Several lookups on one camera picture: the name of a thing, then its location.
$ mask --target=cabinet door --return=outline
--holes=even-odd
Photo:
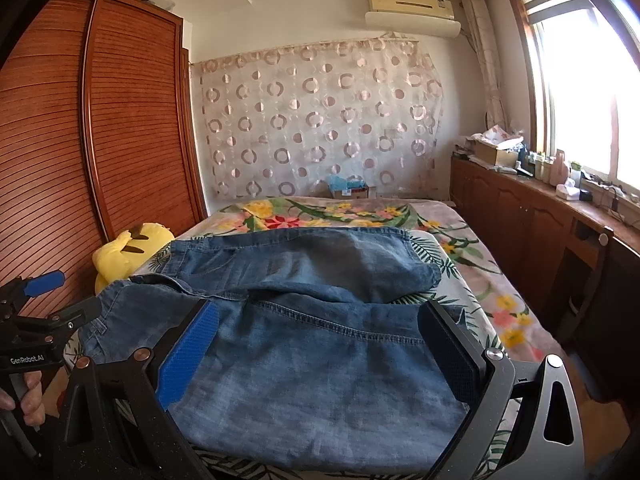
[[[534,198],[527,207],[528,229],[523,265],[519,270],[520,293],[542,314],[564,253],[571,216],[554,200]]]
[[[518,288],[520,261],[527,238],[527,209],[524,188],[510,181],[498,183],[495,201],[495,243],[492,254],[507,278]]]
[[[464,213],[465,204],[465,182],[467,178],[467,171],[465,163],[458,158],[451,159],[451,180],[450,191],[451,200],[455,202],[458,213],[462,215]]]
[[[0,283],[57,269],[66,276],[29,301],[24,316],[44,317],[94,292],[91,253],[104,241],[78,124],[92,5],[49,0],[0,71]]]
[[[92,147],[112,234],[158,222],[177,236],[198,218],[177,106],[179,24],[103,0],[92,34]]]
[[[494,248],[494,209],[496,192],[491,176],[481,168],[473,172],[465,189],[465,220],[490,251]]]

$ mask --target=bed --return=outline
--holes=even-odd
[[[398,303],[440,303],[463,307],[466,325],[484,346],[506,350],[511,358],[539,362],[549,353],[563,355],[558,343],[542,328],[532,311],[503,275],[490,252],[465,221],[442,202],[428,200],[353,200],[350,202],[309,197],[279,197],[227,206],[200,222],[179,238],[243,234],[266,229],[325,226],[395,226],[410,231],[416,253],[436,263],[442,280],[434,290],[405,296]],[[156,253],[138,274],[154,272],[170,256],[167,246]],[[67,348],[73,362],[82,353],[77,339]],[[519,404],[512,400],[504,414],[478,476],[494,469],[507,443]],[[220,456],[196,449],[215,472],[221,470],[247,480],[319,479],[344,476],[372,478],[351,472],[324,474],[295,472],[245,458]],[[393,480],[414,480],[424,472],[396,475]]]

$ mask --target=patterned curtain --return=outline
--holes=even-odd
[[[417,41],[375,38],[261,50],[192,68],[203,171],[226,199],[313,196],[327,177],[425,197],[442,86]]]
[[[507,119],[500,98],[502,72],[489,10],[484,0],[462,0],[462,6],[465,9],[466,20],[471,29],[471,39],[482,70],[487,125],[491,128],[498,124],[506,130]]]

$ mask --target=pikachu plush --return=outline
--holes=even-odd
[[[172,232],[160,224],[138,224],[121,232],[92,256],[98,271],[95,293],[115,280],[128,278],[171,240],[174,240]]]

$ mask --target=hand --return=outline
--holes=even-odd
[[[42,372],[27,372],[24,382],[27,384],[27,393],[20,401],[20,407],[24,413],[24,423],[27,426],[39,426],[44,424],[44,404],[42,403]],[[2,388],[0,388],[0,410],[14,410],[15,402]]]

